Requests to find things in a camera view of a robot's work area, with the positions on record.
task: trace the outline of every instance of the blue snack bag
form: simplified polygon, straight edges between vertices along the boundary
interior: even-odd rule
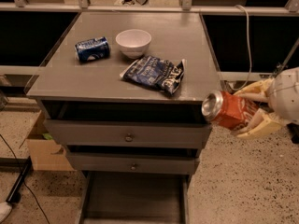
[[[173,95],[183,79],[184,63],[182,60],[173,65],[168,60],[146,56],[134,61],[121,73],[121,78]]]

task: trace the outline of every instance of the can lid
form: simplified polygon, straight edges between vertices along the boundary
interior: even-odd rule
[[[212,121],[221,111],[223,97],[220,91],[212,91],[202,104],[202,113],[206,121]]]

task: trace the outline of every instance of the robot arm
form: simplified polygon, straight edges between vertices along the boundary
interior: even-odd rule
[[[285,70],[276,78],[252,83],[235,95],[268,103],[273,110],[260,108],[247,127],[232,133],[239,138],[263,137],[289,123],[299,124],[299,67]]]

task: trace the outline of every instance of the terrazzo floor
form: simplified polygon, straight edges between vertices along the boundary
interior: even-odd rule
[[[10,98],[0,112],[0,134],[18,158],[28,156],[27,146],[21,143],[37,114],[35,102],[25,98]],[[291,137],[287,129],[281,129],[263,139],[242,141],[214,127],[188,189],[190,223],[299,223],[299,146]],[[12,157],[2,140],[0,154]],[[0,202],[17,176],[0,172]],[[84,179],[76,171],[31,171],[26,184],[50,223],[68,224],[78,216]],[[47,223],[25,186],[20,194],[21,200],[3,223]]]

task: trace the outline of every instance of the drawer handle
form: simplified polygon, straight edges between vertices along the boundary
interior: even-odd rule
[[[132,137],[132,135],[131,135],[130,133],[128,133],[128,134],[125,136],[124,140],[125,140],[126,142],[132,142],[132,141],[133,141],[133,137]]]
[[[136,163],[132,163],[131,170],[135,171],[136,169],[137,169],[137,164]]]

